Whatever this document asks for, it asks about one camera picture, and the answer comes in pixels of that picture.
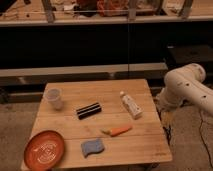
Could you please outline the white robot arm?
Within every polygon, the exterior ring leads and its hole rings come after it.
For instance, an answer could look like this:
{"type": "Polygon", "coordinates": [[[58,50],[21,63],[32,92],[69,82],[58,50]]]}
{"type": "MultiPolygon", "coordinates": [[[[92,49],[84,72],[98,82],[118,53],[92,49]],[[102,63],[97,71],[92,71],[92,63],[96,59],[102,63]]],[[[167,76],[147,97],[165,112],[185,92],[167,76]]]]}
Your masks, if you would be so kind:
{"type": "Polygon", "coordinates": [[[188,100],[213,116],[213,89],[203,84],[205,78],[204,68],[197,63],[167,72],[164,76],[165,87],[157,95],[158,108],[169,111],[188,100]]]}

